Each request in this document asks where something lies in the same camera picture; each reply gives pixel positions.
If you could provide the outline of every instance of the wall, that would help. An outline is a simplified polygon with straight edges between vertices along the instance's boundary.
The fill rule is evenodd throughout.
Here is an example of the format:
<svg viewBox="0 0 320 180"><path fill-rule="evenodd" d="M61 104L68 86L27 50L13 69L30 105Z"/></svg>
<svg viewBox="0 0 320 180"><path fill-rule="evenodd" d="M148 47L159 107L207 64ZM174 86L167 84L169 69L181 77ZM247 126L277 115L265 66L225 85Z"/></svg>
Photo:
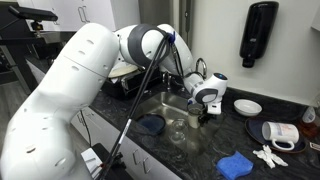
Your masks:
<svg viewBox="0 0 320 180"><path fill-rule="evenodd" d="M194 4L192 53L228 86L309 105L320 94L320 32L310 28L319 0L277 0L279 11L263 58L242 67L240 43L249 6L257 0Z"/></svg>
<svg viewBox="0 0 320 180"><path fill-rule="evenodd" d="M172 24L169 0L139 0L141 23Z"/></svg>

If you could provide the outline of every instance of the black soap dispenser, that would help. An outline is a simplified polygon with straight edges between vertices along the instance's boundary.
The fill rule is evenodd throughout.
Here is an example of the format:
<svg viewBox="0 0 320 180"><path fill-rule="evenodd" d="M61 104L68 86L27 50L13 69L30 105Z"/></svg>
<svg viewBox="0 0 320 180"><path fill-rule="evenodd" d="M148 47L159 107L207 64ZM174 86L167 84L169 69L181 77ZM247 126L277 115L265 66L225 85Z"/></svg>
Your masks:
<svg viewBox="0 0 320 180"><path fill-rule="evenodd" d="M255 59L263 56L278 8L279 3L274 1L258 2L250 6L240 47L243 67L253 67Z"/></svg>

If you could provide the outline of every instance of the white robotic arm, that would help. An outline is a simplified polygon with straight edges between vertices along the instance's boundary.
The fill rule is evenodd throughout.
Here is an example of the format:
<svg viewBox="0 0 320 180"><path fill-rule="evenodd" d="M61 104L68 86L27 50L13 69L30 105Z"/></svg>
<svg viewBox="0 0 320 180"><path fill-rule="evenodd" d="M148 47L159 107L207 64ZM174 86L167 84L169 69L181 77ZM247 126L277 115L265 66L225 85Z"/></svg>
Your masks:
<svg viewBox="0 0 320 180"><path fill-rule="evenodd" d="M168 25L137 25L117 32L94 23L82 27L10 120L0 162L2 178L90 179L68 133L71 119L92 103L118 58L147 67L166 33L175 34ZM184 76L191 72L193 58L181 37L175 37ZM179 74L169 51L167 46L161 65ZM192 74L184 81L196 101L210 105L220 103L226 88L225 79L214 77L203 81Z"/></svg>

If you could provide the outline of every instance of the white napkin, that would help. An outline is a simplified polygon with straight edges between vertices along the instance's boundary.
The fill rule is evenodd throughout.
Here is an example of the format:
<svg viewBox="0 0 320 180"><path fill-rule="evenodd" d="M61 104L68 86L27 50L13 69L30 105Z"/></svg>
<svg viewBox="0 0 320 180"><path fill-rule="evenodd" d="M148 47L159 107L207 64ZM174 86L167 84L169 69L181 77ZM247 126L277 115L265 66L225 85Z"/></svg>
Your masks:
<svg viewBox="0 0 320 180"><path fill-rule="evenodd" d="M281 166L288 166L288 164L280 157L271 152L271 149L268 145L263 145L263 150L253 151L253 154L256 154L258 158L263 159L271 169L276 166L274 162Z"/></svg>

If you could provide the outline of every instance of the white cabinet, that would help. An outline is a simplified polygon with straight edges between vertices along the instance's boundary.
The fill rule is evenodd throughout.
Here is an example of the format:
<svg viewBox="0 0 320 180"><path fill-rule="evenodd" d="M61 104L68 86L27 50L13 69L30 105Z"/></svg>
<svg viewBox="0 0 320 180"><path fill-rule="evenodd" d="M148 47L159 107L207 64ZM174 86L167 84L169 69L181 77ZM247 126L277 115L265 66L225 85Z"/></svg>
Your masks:
<svg viewBox="0 0 320 180"><path fill-rule="evenodd" d="M101 24L112 31L116 30L116 20L110 0L84 0L82 10L87 22Z"/></svg>
<svg viewBox="0 0 320 180"><path fill-rule="evenodd" d="M115 31L140 23L139 0L18 0L18 3L58 16L57 22L42 22L45 31L78 31L89 22Z"/></svg>
<svg viewBox="0 0 320 180"><path fill-rule="evenodd" d="M312 27L320 31L320 6L318 8L316 15L314 16Z"/></svg>
<svg viewBox="0 0 320 180"><path fill-rule="evenodd" d="M130 167L127 169L127 172L134 179L180 179L176 174L171 172L167 167L127 137L124 138L120 151L124 156L123 161L128 167Z"/></svg>
<svg viewBox="0 0 320 180"><path fill-rule="evenodd" d="M92 141L91 144L101 143L110 152L118 137L119 131L90 108L84 108L82 114L88 125ZM71 124L79 131L85 140L89 142L88 133L80 112L72 119Z"/></svg>
<svg viewBox="0 0 320 180"><path fill-rule="evenodd" d="M58 16L57 23L60 31L77 31L87 23L81 0L50 0L49 4L51 4L51 11Z"/></svg>
<svg viewBox="0 0 320 180"><path fill-rule="evenodd" d="M91 134L92 145L95 143L101 143L110 152L120 133L119 130L90 108L85 108L82 111ZM86 139L86 141L88 141L87 130L81 124L81 119L81 114L78 113L72 119L71 123ZM176 174L171 172L167 167L127 137L123 139L119 151L123 154L122 160L127 166L126 171L134 179L180 179Z"/></svg>

